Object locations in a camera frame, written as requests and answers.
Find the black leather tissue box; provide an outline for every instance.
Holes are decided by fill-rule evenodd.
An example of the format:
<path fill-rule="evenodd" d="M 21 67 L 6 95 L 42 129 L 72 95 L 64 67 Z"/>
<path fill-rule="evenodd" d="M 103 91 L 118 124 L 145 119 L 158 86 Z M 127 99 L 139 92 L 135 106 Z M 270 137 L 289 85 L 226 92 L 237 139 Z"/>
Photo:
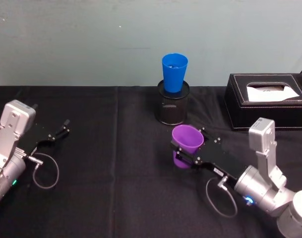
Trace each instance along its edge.
<path fill-rule="evenodd" d="M 276 88 L 284 91 L 290 87 L 298 96 L 286 98 L 282 101 L 266 101 L 262 93 L 267 93 L 267 98 L 277 98 L 276 92 L 264 87 Z M 249 100 L 252 94 L 249 92 L 257 89 L 262 95 L 255 101 Z M 302 74 L 230 74 L 225 103 L 230 117 L 233 130 L 248 130 L 259 118 L 268 118 L 275 121 L 278 130 L 300 130 L 302 129 Z"/>

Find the light blue wall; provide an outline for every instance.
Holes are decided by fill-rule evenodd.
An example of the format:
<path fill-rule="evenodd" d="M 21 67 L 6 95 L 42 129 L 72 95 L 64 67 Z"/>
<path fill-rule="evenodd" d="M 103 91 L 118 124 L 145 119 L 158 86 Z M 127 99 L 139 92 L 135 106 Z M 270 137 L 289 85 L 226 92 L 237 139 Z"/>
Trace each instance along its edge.
<path fill-rule="evenodd" d="M 302 0 L 0 0 L 0 85 L 191 85 L 302 69 Z"/>

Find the white tissue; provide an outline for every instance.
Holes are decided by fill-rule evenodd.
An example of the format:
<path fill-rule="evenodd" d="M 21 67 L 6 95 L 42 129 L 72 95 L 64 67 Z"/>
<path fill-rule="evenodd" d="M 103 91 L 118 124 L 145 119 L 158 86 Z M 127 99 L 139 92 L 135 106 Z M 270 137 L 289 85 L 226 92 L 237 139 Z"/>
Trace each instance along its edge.
<path fill-rule="evenodd" d="M 288 98 L 298 97 L 299 95 L 290 87 L 270 86 L 270 87 L 247 87 L 249 102 L 281 102 Z"/>

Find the mesh pen holder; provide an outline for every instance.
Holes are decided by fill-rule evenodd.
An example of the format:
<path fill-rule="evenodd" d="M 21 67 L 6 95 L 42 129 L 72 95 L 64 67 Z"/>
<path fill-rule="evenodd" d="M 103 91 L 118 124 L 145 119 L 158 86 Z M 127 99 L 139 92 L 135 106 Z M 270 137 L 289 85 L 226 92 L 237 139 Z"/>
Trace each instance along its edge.
<path fill-rule="evenodd" d="M 185 121 L 187 117 L 187 100 L 189 95 L 189 85 L 183 82 L 181 91 L 169 93 L 164 89 L 164 81 L 157 85 L 159 90 L 159 100 L 156 105 L 156 119 L 166 125 L 178 125 Z"/>

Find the black tablecloth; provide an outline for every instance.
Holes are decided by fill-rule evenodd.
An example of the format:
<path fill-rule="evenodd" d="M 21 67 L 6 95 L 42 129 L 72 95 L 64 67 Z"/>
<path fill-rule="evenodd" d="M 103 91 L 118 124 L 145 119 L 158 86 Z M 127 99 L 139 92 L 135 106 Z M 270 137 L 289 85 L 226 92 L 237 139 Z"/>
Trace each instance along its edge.
<path fill-rule="evenodd" d="M 256 166 L 247 134 L 228 126 L 224 91 L 192 87 L 186 123 L 204 125 L 223 139 L 225 150 Z M 71 121 L 71 134 L 55 153 L 58 185 L 36 187 L 29 163 L 0 203 L 0 238 L 281 237 L 275 219 L 239 196 L 234 219 L 216 214 L 204 192 L 213 175 L 174 166 L 173 128 L 155 120 L 156 97 L 156 87 L 0 87 L 0 116 L 6 102 L 19 99 L 39 105 L 38 123 Z M 276 138 L 287 187 L 301 190 L 302 131 L 278 131 Z M 38 173 L 50 183 L 55 173 L 48 169 Z M 232 213 L 228 197 L 211 190 L 220 210 Z"/>

